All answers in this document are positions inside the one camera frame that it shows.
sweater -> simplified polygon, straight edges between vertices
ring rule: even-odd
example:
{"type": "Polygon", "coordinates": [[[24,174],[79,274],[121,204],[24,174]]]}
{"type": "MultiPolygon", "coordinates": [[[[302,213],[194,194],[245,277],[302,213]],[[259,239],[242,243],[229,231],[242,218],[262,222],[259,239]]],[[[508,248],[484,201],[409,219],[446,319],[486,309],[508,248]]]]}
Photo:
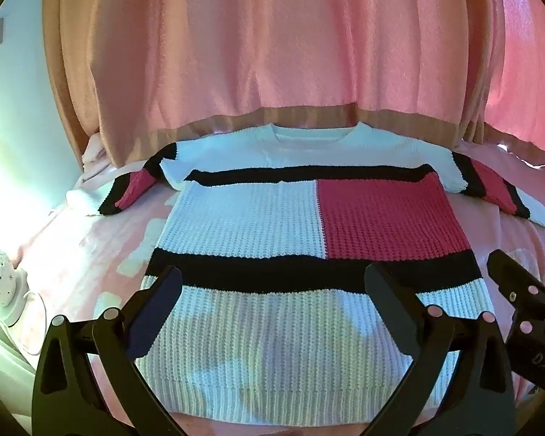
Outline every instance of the sweater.
{"type": "MultiPolygon", "coordinates": [[[[364,292],[373,261],[451,316],[493,311],[445,192],[545,227],[545,207],[487,166],[365,124],[173,143],[84,199],[116,214],[158,181],[181,193],[141,287],[173,265],[184,288],[137,366],[167,411],[231,423],[375,417],[411,358],[364,292]]],[[[456,360],[427,406],[440,404],[456,360]]]]}

white cable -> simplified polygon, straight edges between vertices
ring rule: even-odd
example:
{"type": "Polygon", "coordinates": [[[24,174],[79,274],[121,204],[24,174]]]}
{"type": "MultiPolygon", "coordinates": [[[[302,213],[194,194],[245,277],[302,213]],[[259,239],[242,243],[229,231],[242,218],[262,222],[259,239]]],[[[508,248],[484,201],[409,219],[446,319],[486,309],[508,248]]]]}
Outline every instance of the white cable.
{"type": "MultiPolygon", "coordinates": [[[[36,295],[38,298],[41,299],[41,303],[42,303],[42,307],[44,308],[44,311],[45,311],[45,333],[44,333],[44,336],[42,338],[42,342],[44,343],[45,342],[45,338],[47,337],[47,330],[48,330],[48,323],[47,323],[47,306],[45,305],[45,301],[42,299],[41,297],[41,294],[39,294],[38,292],[34,292],[32,290],[29,290],[27,291],[24,296],[23,296],[23,299],[25,299],[27,296],[29,296],[30,294],[34,294],[36,295]]],[[[41,347],[40,349],[38,350],[38,352],[30,352],[26,346],[20,342],[20,347],[22,348],[22,350],[28,354],[30,354],[31,356],[38,356],[41,351],[42,351],[42,344],[41,344],[41,347]]]]}

red knit panel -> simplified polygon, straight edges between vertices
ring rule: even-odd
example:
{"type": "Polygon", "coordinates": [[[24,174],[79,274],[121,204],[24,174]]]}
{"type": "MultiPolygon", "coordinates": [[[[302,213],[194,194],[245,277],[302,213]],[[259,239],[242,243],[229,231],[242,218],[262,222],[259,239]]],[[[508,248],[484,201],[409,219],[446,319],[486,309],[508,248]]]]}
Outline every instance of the red knit panel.
{"type": "Polygon", "coordinates": [[[470,249],[436,173],[420,182],[319,180],[318,197],[328,259],[423,260],[470,249]]]}
{"type": "Polygon", "coordinates": [[[125,210],[133,205],[154,183],[156,183],[156,179],[146,169],[129,173],[127,190],[125,190],[121,199],[115,202],[115,206],[125,210]]]}
{"type": "Polygon", "coordinates": [[[487,195],[483,200],[498,205],[505,213],[515,214],[517,205],[513,202],[503,178],[478,160],[472,159],[472,166],[477,171],[478,177],[480,177],[487,191],[487,195]]]}

white knit panel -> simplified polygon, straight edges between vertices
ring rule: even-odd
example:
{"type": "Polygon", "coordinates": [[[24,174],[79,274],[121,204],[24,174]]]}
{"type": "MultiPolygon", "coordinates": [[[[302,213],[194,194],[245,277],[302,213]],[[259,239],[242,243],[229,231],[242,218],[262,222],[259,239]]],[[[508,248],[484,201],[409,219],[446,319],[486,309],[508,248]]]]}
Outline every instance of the white knit panel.
{"type": "Polygon", "coordinates": [[[316,182],[190,182],[157,246],[188,254],[324,257],[316,182]]]}
{"type": "MultiPolygon", "coordinates": [[[[153,281],[144,277],[142,287],[153,281]]],[[[492,310],[482,279],[420,298],[454,316],[492,310]]],[[[184,287],[137,366],[169,412],[320,426],[373,419],[410,363],[365,295],[184,287]]],[[[439,405],[455,363],[456,355],[446,360],[429,406],[439,405]]]]}

bedspread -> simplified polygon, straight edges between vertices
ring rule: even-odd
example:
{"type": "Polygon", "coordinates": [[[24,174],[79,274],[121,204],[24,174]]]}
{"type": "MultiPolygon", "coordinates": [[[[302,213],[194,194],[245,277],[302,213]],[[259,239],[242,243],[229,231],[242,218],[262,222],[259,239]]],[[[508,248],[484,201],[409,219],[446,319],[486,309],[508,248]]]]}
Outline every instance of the bedspread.
{"type": "MultiPolygon", "coordinates": [[[[496,146],[463,144],[458,151],[492,167],[545,205],[545,170],[528,167],[496,146]]],[[[85,217],[67,205],[57,209],[21,251],[21,267],[28,272],[30,289],[44,299],[48,320],[57,314],[66,315],[71,321],[89,320],[107,307],[125,304],[140,289],[147,261],[177,195],[172,189],[158,185],[127,211],[111,217],[85,217]]],[[[501,248],[545,282],[545,228],[500,213],[497,206],[478,199],[447,195],[483,271],[498,322],[506,335],[512,308],[487,276],[488,254],[501,248]]],[[[10,330],[11,336],[27,348],[36,349],[41,345],[43,326],[42,305],[30,297],[23,316],[10,330]]],[[[36,367],[38,357],[25,356],[36,367]]],[[[128,421],[99,359],[94,357],[92,363],[109,408],[116,418],[128,421]]],[[[514,377],[514,382],[517,397],[523,396],[528,384],[519,377],[514,377]]],[[[192,435],[211,434],[209,427],[218,435],[230,432],[247,436],[280,429],[250,425],[239,429],[239,425],[216,421],[207,426],[199,418],[179,414],[174,417],[192,435]]],[[[346,425],[339,429],[339,434],[357,435],[364,426],[346,425]]],[[[322,436],[332,434],[333,429],[311,428],[305,434],[322,436]]]]}

